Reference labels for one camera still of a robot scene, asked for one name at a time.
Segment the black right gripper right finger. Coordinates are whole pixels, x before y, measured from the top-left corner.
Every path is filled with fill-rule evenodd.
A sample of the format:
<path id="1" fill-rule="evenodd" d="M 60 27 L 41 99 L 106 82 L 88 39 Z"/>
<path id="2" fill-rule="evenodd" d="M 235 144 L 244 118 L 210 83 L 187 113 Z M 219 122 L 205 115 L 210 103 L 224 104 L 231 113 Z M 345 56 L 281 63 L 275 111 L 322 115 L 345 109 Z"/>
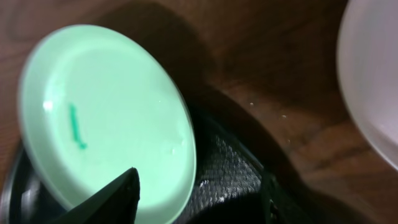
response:
<path id="1" fill-rule="evenodd" d="M 261 199 L 266 223 L 313 224 L 313 220 L 269 172 L 262 173 Z"/>

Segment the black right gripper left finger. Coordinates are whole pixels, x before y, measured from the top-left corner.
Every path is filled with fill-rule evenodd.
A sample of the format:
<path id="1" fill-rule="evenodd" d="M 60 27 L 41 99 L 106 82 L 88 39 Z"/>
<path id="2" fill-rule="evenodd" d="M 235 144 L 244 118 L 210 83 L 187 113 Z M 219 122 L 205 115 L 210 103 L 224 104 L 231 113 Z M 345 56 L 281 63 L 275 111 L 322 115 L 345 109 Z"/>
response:
<path id="1" fill-rule="evenodd" d="M 137 169 L 130 168 L 53 224 L 133 224 L 140 200 Z"/>

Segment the mint green plate top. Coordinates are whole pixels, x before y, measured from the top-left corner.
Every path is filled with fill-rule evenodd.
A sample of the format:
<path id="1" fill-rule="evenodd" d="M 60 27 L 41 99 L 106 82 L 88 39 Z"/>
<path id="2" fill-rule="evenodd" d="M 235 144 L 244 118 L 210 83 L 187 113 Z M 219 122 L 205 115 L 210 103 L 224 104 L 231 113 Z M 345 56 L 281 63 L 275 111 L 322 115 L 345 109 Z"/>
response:
<path id="1" fill-rule="evenodd" d="M 172 223 L 197 169 L 190 114 L 174 81 L 139 44 L 88 24 L 45 36 L 22 69 L 22 140 L 34 170 L 71 210 L 129 168 L 137 223 Z"/>

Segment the white plate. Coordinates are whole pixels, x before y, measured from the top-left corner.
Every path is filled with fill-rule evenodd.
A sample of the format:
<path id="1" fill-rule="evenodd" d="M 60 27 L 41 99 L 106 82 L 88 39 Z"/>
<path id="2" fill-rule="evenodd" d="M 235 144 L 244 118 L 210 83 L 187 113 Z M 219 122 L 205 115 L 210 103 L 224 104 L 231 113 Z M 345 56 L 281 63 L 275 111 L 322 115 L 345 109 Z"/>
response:
<path id="1" fill-rule="evenodd" d="M 372 148 L 397 167 L 397 1 L 348 1 L 336 49 L 347 109 Z"/>

